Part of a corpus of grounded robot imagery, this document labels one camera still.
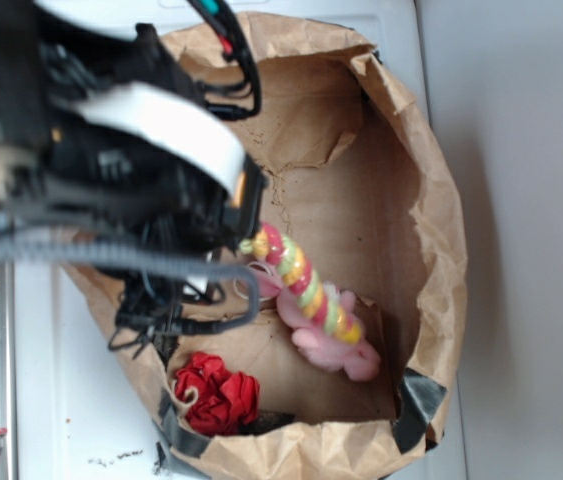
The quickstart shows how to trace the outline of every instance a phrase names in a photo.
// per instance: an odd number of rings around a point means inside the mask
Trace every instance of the black tape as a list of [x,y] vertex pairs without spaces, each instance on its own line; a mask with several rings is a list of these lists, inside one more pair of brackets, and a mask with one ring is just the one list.
[[162,418],[161,431],[171,447],[188,457],[200,458],[203,455],[211,439],[189,432],[179,425],[176,407],[166,391],[162,393],[159,416]]
[[408,368],[399,390],[402,400],[401,416],[394,424],[392,432],[399,451],[405,453],[421,441],[448,389]]

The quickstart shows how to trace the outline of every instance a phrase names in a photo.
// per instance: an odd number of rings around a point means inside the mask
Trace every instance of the red flower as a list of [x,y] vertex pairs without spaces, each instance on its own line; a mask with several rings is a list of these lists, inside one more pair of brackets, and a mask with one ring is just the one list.
[[197,432],[234,435],[240,425],[256,420],[259,409],[259,382],[242,372],[231,373],[220,357],[196,352],[190,362],[177,371],[174,394],[187,401],[186,391],[194,387],[199,393],[186,420]]

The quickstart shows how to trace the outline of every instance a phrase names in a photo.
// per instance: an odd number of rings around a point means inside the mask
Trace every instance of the green bead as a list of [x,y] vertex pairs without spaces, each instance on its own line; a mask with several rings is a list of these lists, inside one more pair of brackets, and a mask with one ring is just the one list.
[[337,320],[339,319],[339,304],[336,300],[328,298],[328,316],[325,319],[323,331],[327,335],[332,335],[337,329]]
[[313,270],[312,279],[308,284],[308,288],[306,288],[305,292],[299,295],[299,298],[297,299],[297,304],[299,305],[299,308],[303,309],[308,306],[308,304],[312,301],[314,296],[317,294],[317,290],[319,289],[319,283],[321,283],[321,281],[319,280],[319,274]]
[[285,253],[281,259],[281,263],[277,267],[277,272],[279,272],[279,275],[283,276],[290,273],[290,270],[292,270],[294,266],[294,262],[297,259],[297,246],[286,235],[282,235],[281,239],[283,240]]

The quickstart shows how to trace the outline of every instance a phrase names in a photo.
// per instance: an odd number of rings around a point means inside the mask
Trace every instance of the paper bag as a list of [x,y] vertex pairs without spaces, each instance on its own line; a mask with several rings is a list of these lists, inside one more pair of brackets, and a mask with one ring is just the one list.
[[[271,179],[262,217],[302,246],[324,280],[359,295],[355,312],[382,356],[381,373],[354,383],[311,366],[273,304],[246,327],[182,338],[167,371],[153,348],[136,360],[134,351],[117,356],[172,452],[212,478],[382,477],[443,436],[466,309],[459,196],[414,96],[367,40],[313,21],[239,19],[264,98],[259,116],[230,127]],[[163,42],[197,78],[220,82],[237,74],[207,26]],[[123,286],[92,268],[68,271],[109,338]],[[244,309],[230,298],[219,310],[186,313]],[[194,351],[218,354],[228,369],[255,376],[261,409],[295,421],[257,436],[192,432],[173,415],[171,388]]]

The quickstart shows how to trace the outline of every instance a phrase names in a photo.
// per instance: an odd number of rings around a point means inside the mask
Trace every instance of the pink plush animal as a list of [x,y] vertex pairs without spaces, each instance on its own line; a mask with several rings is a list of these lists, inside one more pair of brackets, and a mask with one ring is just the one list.
[[[343,369],[355,382],[369,381],[378,375],[381,357],[365,338],[351,345],[326,335],[321,327],[303,315],[296,297],[289,288],[284,287],[274,270],[261,262],[253,262],[250,266],[254,267],[259,280],[261,296],[268,299],[276,297],[279,316],[294,330],[292,343],[310,363],[329,372]],[[335,285],[329,282],[325,282],[324,287],[328,296],[340,295],[341,306],[350,314],[353,313],[356,301],[353,292],[346,290],[339,294]]]

